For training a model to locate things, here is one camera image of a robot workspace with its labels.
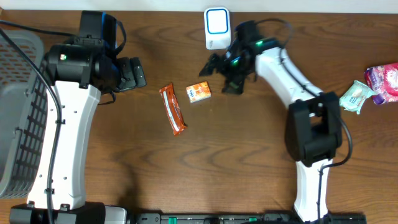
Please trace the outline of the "orange small snack packet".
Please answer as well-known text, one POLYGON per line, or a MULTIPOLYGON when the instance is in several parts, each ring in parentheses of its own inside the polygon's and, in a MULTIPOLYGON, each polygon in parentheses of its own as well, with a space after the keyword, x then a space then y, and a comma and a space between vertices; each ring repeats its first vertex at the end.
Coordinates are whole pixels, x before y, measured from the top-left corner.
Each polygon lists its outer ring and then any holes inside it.
POLYGON ((211 97, 211 90, 207 81, 186 87, 190 103, 205 100, 211 97))

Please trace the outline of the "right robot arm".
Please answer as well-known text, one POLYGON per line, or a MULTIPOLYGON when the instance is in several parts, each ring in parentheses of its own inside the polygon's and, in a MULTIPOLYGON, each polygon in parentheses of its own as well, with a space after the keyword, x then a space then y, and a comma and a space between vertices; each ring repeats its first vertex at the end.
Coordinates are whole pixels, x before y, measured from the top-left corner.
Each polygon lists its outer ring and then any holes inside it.
POLYGON ((336 94, 308 81, 275 38, 235 40, 225 54, 212 54, 199 74, 215 72, 226 79, 225 93, 241 94, 250 73, 270 84, 287 108, 285 146, 297 168, 294 211, 301 222, 325 222, 328 173, 337 165, 333 159, 346 127, 336 94))

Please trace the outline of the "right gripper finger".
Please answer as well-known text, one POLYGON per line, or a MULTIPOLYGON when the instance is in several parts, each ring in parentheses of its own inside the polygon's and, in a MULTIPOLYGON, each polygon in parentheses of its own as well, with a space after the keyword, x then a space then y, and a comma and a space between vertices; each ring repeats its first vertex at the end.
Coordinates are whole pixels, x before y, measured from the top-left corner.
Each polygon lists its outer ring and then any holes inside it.
POLYGON ((241 95, 244 90, 244 80, 231 81, 226 79, 224 81, 224 87, 222 88, 222 93, 229 93, 234 95, 241 95))
POLYGON ((220 73, 221 57, 218 54, 211 54, 207 63, 199 72, 200 77, 207 77, 213 73, 220 73))

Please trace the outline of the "teal snack packet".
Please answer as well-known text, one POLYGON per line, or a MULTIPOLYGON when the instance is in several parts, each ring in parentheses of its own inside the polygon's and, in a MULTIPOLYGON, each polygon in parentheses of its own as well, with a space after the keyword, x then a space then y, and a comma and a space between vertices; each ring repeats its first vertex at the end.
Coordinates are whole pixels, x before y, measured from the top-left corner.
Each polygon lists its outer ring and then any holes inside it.
POLYGON ((375 92, 370 87, 355 80, 347 92, 340 97, 339 103, 344 110, 360 114, 364 102, 373 95, 375 92))

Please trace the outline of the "purple red snack pack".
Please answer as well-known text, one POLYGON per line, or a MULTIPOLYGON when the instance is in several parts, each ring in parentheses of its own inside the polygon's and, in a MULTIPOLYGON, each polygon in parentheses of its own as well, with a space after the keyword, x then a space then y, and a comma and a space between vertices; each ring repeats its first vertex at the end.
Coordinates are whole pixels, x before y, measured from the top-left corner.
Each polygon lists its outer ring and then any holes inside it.
POLYGON ((364 78, 376 105, 397 102, 397 63, 368 68, 364 78))

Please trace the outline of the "orange brown snack bar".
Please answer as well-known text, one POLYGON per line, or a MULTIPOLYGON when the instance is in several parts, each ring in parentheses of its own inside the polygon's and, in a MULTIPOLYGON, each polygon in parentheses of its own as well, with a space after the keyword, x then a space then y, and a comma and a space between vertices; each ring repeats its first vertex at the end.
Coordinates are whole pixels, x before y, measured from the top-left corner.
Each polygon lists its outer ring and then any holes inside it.
POLYGON ((187 126, 183 120, 182 112, 180 111, 180 107, 175 96, 173 83, 161 88, 159 93, 162 97, 173 134, 176 136, 186 129, 187 126))

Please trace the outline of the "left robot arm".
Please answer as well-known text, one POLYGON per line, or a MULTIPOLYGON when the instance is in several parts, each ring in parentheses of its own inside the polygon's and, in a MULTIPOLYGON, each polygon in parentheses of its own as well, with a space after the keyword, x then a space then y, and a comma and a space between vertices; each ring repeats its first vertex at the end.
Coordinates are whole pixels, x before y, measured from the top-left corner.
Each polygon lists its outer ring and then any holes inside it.
POLYGON ((137 57, 117 58, 103 45, 57 44, 46 58, 50 78, 39 168, 27 202, 10 223, 134 223, 126 208, 89 202, 85 191, 88 138, 103 93, 146 85, 137 57))

